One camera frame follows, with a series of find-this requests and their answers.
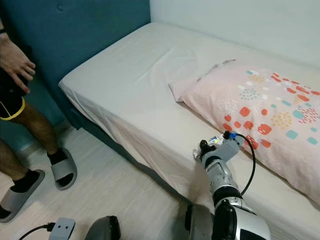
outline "white bed sheet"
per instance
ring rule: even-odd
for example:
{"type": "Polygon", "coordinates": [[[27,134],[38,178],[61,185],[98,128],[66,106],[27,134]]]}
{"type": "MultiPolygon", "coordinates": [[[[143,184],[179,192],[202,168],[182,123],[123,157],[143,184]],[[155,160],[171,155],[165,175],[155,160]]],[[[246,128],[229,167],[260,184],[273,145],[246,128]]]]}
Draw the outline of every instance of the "white bed sheet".
{"type": "MultiPolygon", "coordinates": [[[[192,149],[218,135],[208,123],[177,104],[168,83],[198,76],[227,59],[261,63],[320,89],[319,73],[253,49],[160,23],[150,23],[67,74],[59,86],[74,106],[155,170],[191,201],[213,210],[207,176],[192,149]]],[[[228,165],[240,188],[252,161],[243,152],[228,165]]],[[[262,166],[244,196],[263,216],[273,239],[320,239],[320,210],[262,166]]]]}

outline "slide sandal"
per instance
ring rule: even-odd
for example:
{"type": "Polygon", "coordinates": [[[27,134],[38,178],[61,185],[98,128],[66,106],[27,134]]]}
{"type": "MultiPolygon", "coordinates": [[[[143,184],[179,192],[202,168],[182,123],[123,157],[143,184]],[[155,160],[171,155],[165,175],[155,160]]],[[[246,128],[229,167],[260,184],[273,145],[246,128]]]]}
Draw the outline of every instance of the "slide sandal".
{"type": "Polygon", "coordinates": [[[42,180],[45,178],[45,172],[42,170],[34,170],[39,173],[38,180],[30,187],[26,192],[14,192],[9,188],[9,190],[4,195],[0,205],[4,210],[10,212],[10,215],[6,218],[0,218],[0,223],[7,223],[13,219],[17,213],[20,211],[22,206],[25,204],[30,195],[39,186],[42,180]]]}
{"type": "Polygon", "coordinates": [[[54,177],[55,186],[59,190],[66,190],[70,188],[77,178],[77,167],[74,162],[74,159],[72,158],[70,152],[66,148],[62,148],[64,154],[66,155],[66,159],[62,160],[54,165],[51,166],[51,170],[54,177]],[[57,180],[64,178],[68,174],[73,174],[72,180],[69,182],[69,184],[65,186],[61,186],[57,180]]]}

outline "headboard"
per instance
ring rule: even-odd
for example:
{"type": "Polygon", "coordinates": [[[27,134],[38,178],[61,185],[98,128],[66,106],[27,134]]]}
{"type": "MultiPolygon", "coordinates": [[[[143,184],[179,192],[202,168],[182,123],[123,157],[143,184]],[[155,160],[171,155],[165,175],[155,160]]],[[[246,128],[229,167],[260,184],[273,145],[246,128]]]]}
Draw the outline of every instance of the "headboard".
{"type": "Polygon", "coordinates": [[[0,0],[0,8],[22,43],[32,47],[37,73],[76,128],[80,124],[71,114],[75,108],[59,89],[59,81],[150,22],[149,0],[0,0]]]}

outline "light wooden floor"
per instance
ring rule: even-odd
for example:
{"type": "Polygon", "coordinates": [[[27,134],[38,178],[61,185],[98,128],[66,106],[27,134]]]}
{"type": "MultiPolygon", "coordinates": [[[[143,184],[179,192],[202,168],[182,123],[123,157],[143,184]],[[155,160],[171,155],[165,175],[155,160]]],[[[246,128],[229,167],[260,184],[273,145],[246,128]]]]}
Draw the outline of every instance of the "light wooden floor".
{"type": "MultiPolygon", "coordinates": [[[[60,217],[76,221],[70,239],[82,240],[95,220],[108,215],[118,217],[122,240],[188,239],[184,202],[85,130],[70,128],[60,139],[77,164],[77,181],[68,190],[57,190],[45,151],[32,153],[27,158],[30,168],[42,169],[46,176],[18,215],[9,223],[0,223],[1,240],[17,240],[60,217]]],[[[0,174],[0,198],[11,185],[0,174]]],[[[42,229],[26,239],[46,240],[49,234],[42,229]]]]}

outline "hairy leg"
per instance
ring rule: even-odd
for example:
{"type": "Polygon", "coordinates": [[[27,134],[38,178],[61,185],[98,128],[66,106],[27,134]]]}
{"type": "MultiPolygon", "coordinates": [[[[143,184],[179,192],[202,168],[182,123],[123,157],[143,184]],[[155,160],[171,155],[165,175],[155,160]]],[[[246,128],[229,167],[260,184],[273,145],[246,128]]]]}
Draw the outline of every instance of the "hairy leg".
{"type": "Polygon", "coordinates": [[[30,133],[41,143],[49,155],[58,150],[55,132],[50,122],[36,109],[26,103],[22,113],[11,120],[14,123],[24,125],[30,133]]]}
{"type": "Polygon", "coordinates": [[[8,175],[13,181],[22,179],[28,172],[18,160],[12,149],[0,139],[0,172],[8,175]]]}

